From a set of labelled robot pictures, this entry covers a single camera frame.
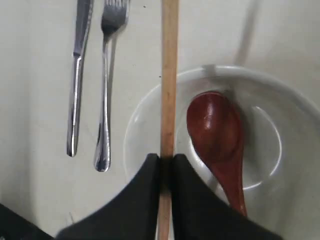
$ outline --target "white bowl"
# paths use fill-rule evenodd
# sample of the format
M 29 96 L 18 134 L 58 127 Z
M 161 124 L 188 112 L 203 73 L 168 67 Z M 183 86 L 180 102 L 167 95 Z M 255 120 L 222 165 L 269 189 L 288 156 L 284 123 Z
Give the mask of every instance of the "white bowl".
M 242 110 L 243 189 L 249 219 L 292 240 L 320 236 L 320 113 L 306 98 L 265 73 L 208 65 L 178 75 L 175 152 L 226 201 L 191 144 L 186 112 L 202 92 L 225 93 Z M 134 177 L 148 153 L 160 151 L 161 88 L 137 106 L 124 139 L 124 167 Z

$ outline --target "knife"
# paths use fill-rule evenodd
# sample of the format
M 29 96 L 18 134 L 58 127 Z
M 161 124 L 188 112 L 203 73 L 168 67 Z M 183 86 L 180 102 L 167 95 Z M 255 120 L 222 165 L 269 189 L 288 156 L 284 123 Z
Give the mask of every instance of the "knife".
M 75 41 L 73 49 L 73 70 L 69 99 L 69 113 L 67 123 L 66 153 L 74 157 L 77 153 L 80 108 L 82 95 L 82 75 L 86 44 L 90 29 L 94 0 L 78 0 L 75 23 Z

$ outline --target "white table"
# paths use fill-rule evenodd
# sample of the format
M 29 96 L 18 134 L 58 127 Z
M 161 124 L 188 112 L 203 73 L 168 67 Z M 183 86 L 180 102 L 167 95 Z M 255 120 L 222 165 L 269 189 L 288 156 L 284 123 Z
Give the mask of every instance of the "white table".
M 240 64 L 279 77 L 320 107 L 320 1 L 180 2 L 179 71 Z M 107 173 L 96 172 L 103 10 L 103 0 L 96 0 L 78 153 L 68 157 L 76 5 L 76 0 L 10 0 L 0 8 L 0 203 L 51 235 L 99 209 L 126 185 L 128 121 L 140 99 L 161 82 L 161 1 L 132 0 L 129 23 L 117 41 L 112 165 Z

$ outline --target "red wooden spoon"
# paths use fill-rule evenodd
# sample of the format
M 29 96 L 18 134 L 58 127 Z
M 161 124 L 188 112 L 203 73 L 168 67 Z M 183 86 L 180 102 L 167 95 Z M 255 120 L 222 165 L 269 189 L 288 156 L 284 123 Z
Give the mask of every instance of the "red wooden spoon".
M 236 106 L 216 91 L 191 102 L 186 123 L 193 147 L 221 184 L 231 207 L 247 216 L 242 184 L 244 132 Z

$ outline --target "wooden chopstick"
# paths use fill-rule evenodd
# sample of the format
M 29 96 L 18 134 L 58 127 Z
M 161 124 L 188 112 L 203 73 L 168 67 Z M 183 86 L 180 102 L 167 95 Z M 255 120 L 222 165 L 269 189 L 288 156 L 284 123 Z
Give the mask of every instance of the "wooden chopstick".
M 174 155 L 179 0 L 162 0 L 161 177 L 158 240 L 168 240 L 171 213 L 170 160 Z

